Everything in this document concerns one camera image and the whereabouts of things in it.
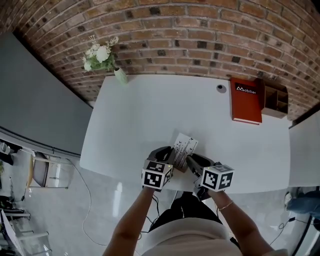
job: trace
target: flower vase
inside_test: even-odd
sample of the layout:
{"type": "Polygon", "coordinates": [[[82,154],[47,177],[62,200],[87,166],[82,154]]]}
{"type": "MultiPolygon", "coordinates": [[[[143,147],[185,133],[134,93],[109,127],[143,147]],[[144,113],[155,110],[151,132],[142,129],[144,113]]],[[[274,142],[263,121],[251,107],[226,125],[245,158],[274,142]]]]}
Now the flower vase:
{"type": "Polygon", "coordinates": [[[121,67],[114,68],[114,75],[122,85],[126,85],[128,83],[128,77],[121,67]]]}

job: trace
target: wrist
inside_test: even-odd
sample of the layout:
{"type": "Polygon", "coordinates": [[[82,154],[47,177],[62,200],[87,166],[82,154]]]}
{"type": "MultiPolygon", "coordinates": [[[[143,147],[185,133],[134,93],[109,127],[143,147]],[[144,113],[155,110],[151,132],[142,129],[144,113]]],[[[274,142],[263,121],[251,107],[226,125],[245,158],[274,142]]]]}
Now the wrist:
{"type": "Polygon", "coordinates": [[[226,193],[224,191],[219,191],[219,192],[215,192],[213,190],[208,190],[207,192],[209,194],[210,197],[214,198],[219,198],[222,197],[223,195],[225,195],[226,193]]]}
{"type": "Polygon", "coordinates": [[[147,193],[150,193],[152,195],[155,193],[155,189],[152,187],[148,187],[148,186],[145,186],[142,190],[146,191],[147,193]]]}

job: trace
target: blue jeans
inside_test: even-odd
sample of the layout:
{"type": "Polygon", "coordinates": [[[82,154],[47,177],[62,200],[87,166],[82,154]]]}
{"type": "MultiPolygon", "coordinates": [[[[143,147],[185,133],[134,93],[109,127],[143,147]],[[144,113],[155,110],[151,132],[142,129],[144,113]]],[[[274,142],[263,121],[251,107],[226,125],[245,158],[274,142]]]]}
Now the blue jeans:
{"type": "Polygon", "coordinates": [[[288,203],[286,209],[297,214],[310,214],[320,219],[320,191],[299,193],[297,198],[293,198],[288,203]]]}

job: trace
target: white panel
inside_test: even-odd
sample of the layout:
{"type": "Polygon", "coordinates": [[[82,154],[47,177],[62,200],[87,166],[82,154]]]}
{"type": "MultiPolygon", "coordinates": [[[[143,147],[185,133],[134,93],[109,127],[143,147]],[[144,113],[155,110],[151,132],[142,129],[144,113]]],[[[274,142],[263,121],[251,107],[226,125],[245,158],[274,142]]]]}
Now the white panel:
{"type": "Polygon", "coordinates": [[[320,184],[320,130],[316,113],[289,130],[290,187],[310,187],[320,184]]]}
{"type": "MultiPolygon", "coordinates": [[[[179,132],[199,141],[195,153],[233,168],[229,193],[287,188],[290,142],[286,118],[261,125],[232,121],[226,80],[180,75],[136,75],[127,86],[106,77],[86,132],[80,165],[141,183],[149,153],[173,145],[179,132]],[[216,90],[225,85],[227,93],[216,90]]],[[[194,174],[173,172],[164,188],[193,190],[194,174]]]]}

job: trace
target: black and white marker cube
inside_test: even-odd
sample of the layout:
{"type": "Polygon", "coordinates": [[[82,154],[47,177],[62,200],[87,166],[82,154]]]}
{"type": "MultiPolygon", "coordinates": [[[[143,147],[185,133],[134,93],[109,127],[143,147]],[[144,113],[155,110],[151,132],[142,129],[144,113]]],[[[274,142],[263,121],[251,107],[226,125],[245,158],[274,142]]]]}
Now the black and white marker cube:
{"type": "Polygon", "coordinates": [[[234,170],[227,165],[204,167],[199,185],[212,191],[222,191],[231,186],[233,175],[234,170]]]}
{"type": "Polygon", "coordinates": [[[161,190],[171,179],[173,165],[145,160],[142,169],[142,185],[161,190]]]}

